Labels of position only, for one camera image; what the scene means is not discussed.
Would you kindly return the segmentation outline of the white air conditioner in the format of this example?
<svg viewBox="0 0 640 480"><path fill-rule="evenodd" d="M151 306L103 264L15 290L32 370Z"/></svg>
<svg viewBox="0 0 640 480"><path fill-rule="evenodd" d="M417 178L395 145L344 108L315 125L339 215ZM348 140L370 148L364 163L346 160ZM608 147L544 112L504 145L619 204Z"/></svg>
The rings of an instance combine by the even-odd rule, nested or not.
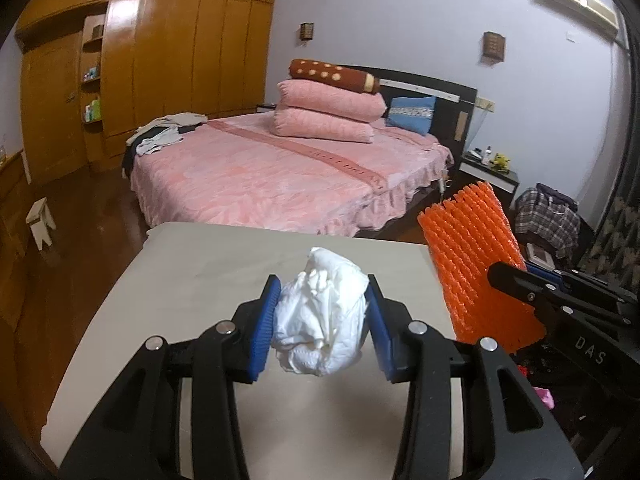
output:
<svg viewBox="0 0 640 480"><path fill-rule="evenodd" d="M620 23L616 12L601 0L553 0L562 6L580 14L594 26L600 28L606 36L615 39L620 32Z"/></svg>

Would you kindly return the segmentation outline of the wooden wardrobe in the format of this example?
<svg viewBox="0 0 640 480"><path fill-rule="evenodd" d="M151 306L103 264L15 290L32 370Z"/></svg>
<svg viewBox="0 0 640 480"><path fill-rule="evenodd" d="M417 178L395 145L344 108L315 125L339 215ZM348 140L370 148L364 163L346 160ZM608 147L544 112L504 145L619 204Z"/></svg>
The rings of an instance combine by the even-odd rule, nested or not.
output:
<svg viewBox="0 0 640 480"><path fill-rule="evenodd" d="M274 0L30 0L22 137L37 184L112 168L128 133L179 112L247 113L265 96Z"/></svg>

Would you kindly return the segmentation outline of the brown dotted bolster pillow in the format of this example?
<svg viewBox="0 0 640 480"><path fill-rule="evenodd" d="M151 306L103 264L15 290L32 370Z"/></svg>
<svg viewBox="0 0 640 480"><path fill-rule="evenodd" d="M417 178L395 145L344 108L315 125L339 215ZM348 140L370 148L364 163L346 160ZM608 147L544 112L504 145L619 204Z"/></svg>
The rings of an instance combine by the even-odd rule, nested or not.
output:
<svg viewBox="0 0 640 480"><path fill-rule="evenodd" d="M380 91L380 81L372 74L322 61L294 58L288 73L294 79L322 82L334 88L357 93L375 94Z"/></svg>

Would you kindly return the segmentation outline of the wall lamp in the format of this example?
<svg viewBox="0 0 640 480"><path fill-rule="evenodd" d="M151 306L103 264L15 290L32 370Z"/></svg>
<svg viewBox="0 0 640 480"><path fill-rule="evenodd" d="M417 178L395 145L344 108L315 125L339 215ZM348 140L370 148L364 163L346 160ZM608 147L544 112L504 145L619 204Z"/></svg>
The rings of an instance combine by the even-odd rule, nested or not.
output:
<svg viewBox="0 0 640 480"><path fill-rule="evenodd" d="M506 38L498 32L484 32L482 58L491 62L503 62L506 55Z"/></svg>
<svg viewBox="0 0 640 480"><path fill-rule="evenodd" d="M307 42L314 39L314 23L313 22L305 22L299 25L299 41L302 44L306 44Z"/></svg>

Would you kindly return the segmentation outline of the left wall lamp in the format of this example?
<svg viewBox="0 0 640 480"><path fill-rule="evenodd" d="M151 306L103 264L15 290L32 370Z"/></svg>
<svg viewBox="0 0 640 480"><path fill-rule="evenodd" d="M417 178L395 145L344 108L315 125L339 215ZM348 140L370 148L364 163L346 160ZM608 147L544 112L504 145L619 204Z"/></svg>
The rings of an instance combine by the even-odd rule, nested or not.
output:
<svg viewBox="0 0 640 480"><path fill-rule="evenodd" d="M305 22L299 25L299 41L302 44L306 44L307 42L314 39L314 23L313 22Z"/></svg>

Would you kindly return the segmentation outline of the wall socket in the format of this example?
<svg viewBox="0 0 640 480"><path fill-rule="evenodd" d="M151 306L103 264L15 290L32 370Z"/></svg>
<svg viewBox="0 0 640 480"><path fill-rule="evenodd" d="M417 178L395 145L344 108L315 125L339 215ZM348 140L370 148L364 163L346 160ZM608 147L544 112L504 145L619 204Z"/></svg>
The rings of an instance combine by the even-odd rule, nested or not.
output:
<svg viewBox="0 0 640 480"><path fill-rule="evenodd" d="M488 113L493 113L496 109L496 103L494 101L491 101L490 99L482 98L481 96L478 96L475 99L474 106L476 108L479 108L480 110L486 110L486 112Z"/></svg>

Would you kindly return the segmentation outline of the black bed headboard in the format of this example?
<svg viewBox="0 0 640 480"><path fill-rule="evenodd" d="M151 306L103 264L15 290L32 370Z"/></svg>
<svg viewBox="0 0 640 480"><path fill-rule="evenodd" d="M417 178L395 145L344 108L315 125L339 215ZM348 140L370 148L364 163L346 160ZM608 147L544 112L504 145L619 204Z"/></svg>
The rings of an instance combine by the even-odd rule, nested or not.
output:
<svg viewBox="0 0 640 480"><path fill-rule="evenodd" d="M434 98L431 134L449 148L456 164L460 162L474 112L476 89L388 68L356 65L349 65L349 68L363 70L378 78L387 106L396 98Z"/></svg>

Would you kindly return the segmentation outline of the black bedside table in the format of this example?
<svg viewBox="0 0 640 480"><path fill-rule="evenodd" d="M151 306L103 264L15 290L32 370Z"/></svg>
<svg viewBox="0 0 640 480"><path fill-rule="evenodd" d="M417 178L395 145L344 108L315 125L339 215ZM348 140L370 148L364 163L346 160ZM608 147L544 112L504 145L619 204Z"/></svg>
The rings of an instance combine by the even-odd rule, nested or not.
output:
<svg viewBox="0 0 640 480"><path fill-rule="evenodd" d="M503 174L492 169L491 166L483 165L470 152L464 153L461 157L456 180L454 180L454 187L460 190L465 185L480 182L487 182L492 186L504 210L510 208L520 187L520 179L516 172L509 170Z"/></svg>

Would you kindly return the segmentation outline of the pink covered bed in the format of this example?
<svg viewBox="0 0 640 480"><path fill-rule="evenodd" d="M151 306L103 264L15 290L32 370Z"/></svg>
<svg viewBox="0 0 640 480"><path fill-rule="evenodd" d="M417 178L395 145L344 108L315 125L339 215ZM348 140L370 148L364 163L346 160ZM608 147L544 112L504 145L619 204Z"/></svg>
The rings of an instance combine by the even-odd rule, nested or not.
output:
<svg viewBox="0 0 640 480"><path fill-rule="evenodd" d="M369 143L272 129L270 113L213 119L136 157L129 181L146 223L354 236L403 217L454 162L434 136L382 122Z"/></svg>

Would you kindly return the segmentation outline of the small white wooden stool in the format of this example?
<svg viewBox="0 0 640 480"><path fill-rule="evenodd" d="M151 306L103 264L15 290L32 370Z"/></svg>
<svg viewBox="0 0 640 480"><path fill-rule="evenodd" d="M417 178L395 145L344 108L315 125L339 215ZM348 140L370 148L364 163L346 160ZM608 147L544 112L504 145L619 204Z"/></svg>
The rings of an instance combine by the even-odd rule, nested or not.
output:
<svg viewBox="0 0 640 480"><path fill-rule="evenodd" d="M51 246L50 231L56 229L48 201L45 197L36 200L29 209L25 218L38 250L41 252L44 245Z"/></svg>

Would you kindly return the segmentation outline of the yellow plush toy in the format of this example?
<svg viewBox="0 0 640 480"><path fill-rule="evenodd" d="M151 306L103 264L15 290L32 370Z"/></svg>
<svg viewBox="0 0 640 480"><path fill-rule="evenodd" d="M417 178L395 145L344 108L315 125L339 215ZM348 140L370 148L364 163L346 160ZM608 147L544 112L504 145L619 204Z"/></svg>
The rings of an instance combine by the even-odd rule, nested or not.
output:
<svg viewBox="0 0 640 480"><path fill-rule="evenodd" d="M490 166L493 170L500 172L500 174L507 174L510 171L510 158L505 154L497 153L494 158L491 159Z"/></svg>

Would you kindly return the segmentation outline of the lower pink pillow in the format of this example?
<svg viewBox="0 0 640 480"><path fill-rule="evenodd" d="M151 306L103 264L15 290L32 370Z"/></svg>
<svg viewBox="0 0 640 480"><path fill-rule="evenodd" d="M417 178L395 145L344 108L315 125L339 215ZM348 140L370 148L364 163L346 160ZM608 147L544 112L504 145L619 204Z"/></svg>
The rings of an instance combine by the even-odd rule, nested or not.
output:
<svg viewBox="0 0 640 480"><path fill-rule="evenodd" d="M320 139L372 143L374 130L366 122L296 107L278 107L273 113L272 131L286 138Z"/></svg>

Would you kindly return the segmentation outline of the patterned curtain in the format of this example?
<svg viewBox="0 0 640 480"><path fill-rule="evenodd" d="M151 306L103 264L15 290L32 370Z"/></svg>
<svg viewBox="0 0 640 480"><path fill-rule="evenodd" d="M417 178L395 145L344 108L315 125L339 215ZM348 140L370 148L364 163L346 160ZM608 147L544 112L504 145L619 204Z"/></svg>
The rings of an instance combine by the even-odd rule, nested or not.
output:
<svg viewBox="0 0 640 480"><path fill-rule="evenodd" d="M639 33L630 34L631 114L628 139L613 198L582 268L639 293Z"/></svg>

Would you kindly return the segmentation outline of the blue cushion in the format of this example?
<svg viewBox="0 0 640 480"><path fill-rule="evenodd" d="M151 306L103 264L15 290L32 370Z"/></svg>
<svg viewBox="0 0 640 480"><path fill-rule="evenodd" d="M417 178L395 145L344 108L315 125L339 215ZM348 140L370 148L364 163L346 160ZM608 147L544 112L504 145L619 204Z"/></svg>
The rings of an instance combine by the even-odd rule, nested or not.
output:
<svg viewBox="0 0 640 480"><path fill-rule="evenodd" d="M431 130L436 96L398 96L390 102L386 125L426 136Z"/></svg>

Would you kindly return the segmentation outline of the white bottle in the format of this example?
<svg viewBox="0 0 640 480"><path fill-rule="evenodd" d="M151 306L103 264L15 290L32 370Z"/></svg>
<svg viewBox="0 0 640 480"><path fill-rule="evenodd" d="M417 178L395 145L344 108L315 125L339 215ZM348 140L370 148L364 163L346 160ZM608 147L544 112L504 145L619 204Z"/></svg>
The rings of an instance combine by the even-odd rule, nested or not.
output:
<svg viewBox="0 0 640 480"><path fill-rule="evenodd" d="M482 164L484 166L488 166L490 163L490 159L491 159L491 146L488 146L487 148L485 148L485 151L483 153Z"/></svg>

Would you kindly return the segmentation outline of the plaid cloth covered chair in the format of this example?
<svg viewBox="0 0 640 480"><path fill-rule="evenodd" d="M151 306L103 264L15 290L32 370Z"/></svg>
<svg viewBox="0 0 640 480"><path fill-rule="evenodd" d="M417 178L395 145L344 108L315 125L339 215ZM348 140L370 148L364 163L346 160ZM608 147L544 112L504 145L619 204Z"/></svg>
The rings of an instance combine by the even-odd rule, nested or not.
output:
<svg viewBox="0 0 640 480"><path fill-rule="evenodd" d="M555 259L573 261L579 252L582 218L570 197L537 184L515 201L513 231L522 244L544 248Z"/></svg>

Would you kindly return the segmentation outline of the white plastic bag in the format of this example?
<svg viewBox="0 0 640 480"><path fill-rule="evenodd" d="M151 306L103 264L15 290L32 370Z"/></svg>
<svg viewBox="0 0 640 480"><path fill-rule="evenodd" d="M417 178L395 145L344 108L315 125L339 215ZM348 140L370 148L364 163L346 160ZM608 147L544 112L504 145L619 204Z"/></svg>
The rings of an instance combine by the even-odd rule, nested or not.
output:
<svg viewBox="0 0 640 480"><path fill-rule="evenodd" d="M282 288L271 345L280 367L324 377L354 365L366 333L369 278L347 258L311 248L305 269Z"/></svg>

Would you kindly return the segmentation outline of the wooden sideboard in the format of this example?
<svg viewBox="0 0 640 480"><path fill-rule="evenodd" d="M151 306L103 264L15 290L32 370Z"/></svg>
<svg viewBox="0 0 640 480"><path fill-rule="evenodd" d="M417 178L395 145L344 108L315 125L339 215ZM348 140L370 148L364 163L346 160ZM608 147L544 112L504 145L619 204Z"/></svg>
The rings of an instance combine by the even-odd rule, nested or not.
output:
<svg viewBox="0 0 640 480"><path fill-rule="evenodd" d="M34 202L21 152L2 162L0 185L1 319L15 332L23 311L26 254L32 239L25 219Z"/></svg>

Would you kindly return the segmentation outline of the pile of clothes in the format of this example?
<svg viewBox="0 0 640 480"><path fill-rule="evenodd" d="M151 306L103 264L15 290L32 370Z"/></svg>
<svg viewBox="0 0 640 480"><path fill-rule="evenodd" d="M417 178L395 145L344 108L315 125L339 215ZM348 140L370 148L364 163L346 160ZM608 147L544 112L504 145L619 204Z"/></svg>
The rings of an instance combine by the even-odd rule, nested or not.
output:
<svg viewBox="0 0 640 480"><path fill-rule="evenodd" d="M137 128L126 141L122 176L129 178L137 157L154 154L166 146L178 144L184 136L208 122L203 114L183 112L160 116Z"/></svg>

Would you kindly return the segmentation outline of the right wall lamp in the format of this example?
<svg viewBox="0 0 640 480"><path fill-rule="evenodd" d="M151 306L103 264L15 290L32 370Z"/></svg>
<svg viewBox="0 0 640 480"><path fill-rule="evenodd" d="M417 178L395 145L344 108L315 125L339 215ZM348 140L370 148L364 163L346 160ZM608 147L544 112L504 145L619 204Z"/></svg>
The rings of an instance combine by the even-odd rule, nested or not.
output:
<svg viewBox="0 0 640 480"><path fill-rule="evenodd" d="M498 32L484 32L482 58L491 62L503 62L506 55L506 38Z"/></svg>

